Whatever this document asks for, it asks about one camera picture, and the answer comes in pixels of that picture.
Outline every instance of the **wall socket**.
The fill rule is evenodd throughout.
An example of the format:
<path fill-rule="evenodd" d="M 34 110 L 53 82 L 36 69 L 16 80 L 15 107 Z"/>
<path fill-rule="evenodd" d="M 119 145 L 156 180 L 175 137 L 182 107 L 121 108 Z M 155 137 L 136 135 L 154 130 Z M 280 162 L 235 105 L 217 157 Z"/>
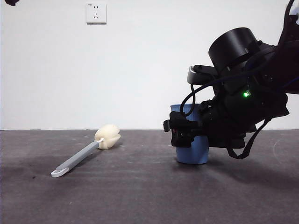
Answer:
<path fill-rule="evenodd" d="M 106 3 L 88 3 L 86 5 L 86 23 L 106 23 Z"/>

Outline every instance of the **plastic cup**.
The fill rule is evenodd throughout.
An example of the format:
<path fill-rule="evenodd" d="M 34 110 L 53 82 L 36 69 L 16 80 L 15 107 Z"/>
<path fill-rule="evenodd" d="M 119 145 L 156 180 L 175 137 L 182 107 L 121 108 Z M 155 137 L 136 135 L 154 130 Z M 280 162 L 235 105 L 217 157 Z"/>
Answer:
<path fill-rule="evenodd" d="M 183 111 L 189 112 L 192 104 L 185 104 Z M 188 120 L 199 121 L 200 117 L 198 114 L 199 104 L 195 104 L 195 108 L 188 117 Z M 171 111 L 179 112 L 180 104 L 171 105 Z M 209 142 L 206 136 L 196 136 L 194 141 L 191 143 L 190 148 L 176 147 L 177 160 L 181 163 L 187 164 L 204 164 L 208 160 L 209 154 Z"/>

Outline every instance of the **wire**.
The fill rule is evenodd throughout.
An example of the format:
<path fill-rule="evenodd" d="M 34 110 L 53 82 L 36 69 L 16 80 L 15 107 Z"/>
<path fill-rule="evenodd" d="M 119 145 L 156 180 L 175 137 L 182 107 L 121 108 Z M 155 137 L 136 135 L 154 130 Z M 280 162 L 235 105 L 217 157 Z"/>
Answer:
<path fill-rule="evenodd" d="M 194 86 L 193 85 L 194 84 L 190 85 L 192 93 L 194 92 Z M 188 113 L 186 113 L 185 116 L 188 117 L 190 114 L 192 114 L 194 108 L 195 108 L 195 94 L 193 94 L 191 109 L 190 109 L 190 111 Z"/>
<path fill-rule="evenodd" d="M 275 55 L 280 53 L 280 51 L 282 50 L 283 44 L 285 43 L 285 41 L 287 39 L 287 28 L 288 28 L 288 24 L 289 24 L 289 14 L 290 14 L 290 10 L 291 10 L 291 7 L 292 7 L 292 4 L 293 4 L 294 1 L 295 0 L 290 0 L 289 4 L 286 7 L 284 27 L 283 27 L 278 45 L 276 46 L 276 52 L 274 53 L 274 55 L 267 62 L 265 62 L 264 64 L 254 68 L 253 70 L 244 71 L 244 72 L 241 72 L 238 75 L 234 75 L 234 76 L 230 76 L 230 77 L 224 77 L 224 78 L 221 78 L 221 79 L 217 79 L 215 81 L 211 81 L 211 82 L 197 88 L 195 91 L 192 91 L 188 96 L 185 97 L 185 99 L 181 103 L 181 106 L 179 108 L 179 111 L 180 111 L 181 115 L 186 117 L 186 114 L 183 112 L 183 108 L 184 108 L 186 102 L 188 101 L 188 99 L 190 99 L 190 97 L 195 96 L 195 94 L 198 93 L 199 91 L 201 91 L 201 90 L 203 90 L 203 89 L 205 89 L 209 86 L 213 86 L 215 84 L 222 83 L 222 82 L 225 82 L 225 81 L 238 79 L 238 78 L 242 78 L 242 77 L 250 77 L 250 76 L 256 74 L 257 72 L 259 72 L 260 70 L 264 69 L 273 60 L 273 58 L 275 58 Z"/>
<path fill-rule="evenodd" d="M 296 81 L 298 81 L 298 80 L 299 80 L 299 77 L 297 77 L 297 78 L 291 80 L 291 81 L 288 82 L 287 84 L 284 84 L 281 88 L 285 88 L 285 87 L 287 87 L 288 85 L 290 85 L 290 84 L 292 84 L 293 82 L 296 82 Z"/>

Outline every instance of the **sponge brush head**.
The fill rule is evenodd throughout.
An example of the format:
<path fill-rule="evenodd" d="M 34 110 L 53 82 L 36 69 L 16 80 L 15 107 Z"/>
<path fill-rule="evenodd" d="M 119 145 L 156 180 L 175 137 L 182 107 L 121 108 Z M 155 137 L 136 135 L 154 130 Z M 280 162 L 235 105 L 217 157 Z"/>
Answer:
<path fill-rule="evenodd" d="M 96 132 L 94 140 L 99 141 L 103 139 L 99 143 L 99 149 L 108 150 L 120 139 L 121 135 L 118 134 L 119 132 L 120 130 L 116 125 L 105 125 Z"/>

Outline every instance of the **green led light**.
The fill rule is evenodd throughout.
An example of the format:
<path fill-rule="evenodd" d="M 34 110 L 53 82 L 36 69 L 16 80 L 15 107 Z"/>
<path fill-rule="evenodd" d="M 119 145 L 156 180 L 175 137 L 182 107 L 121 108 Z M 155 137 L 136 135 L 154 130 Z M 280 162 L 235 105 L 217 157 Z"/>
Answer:
<path fill-rule="evenodd" d="M 243 97 L 249 97 L 251 95 L 250 91 L 247 90 L 246 92 L 243 92 Z"/>

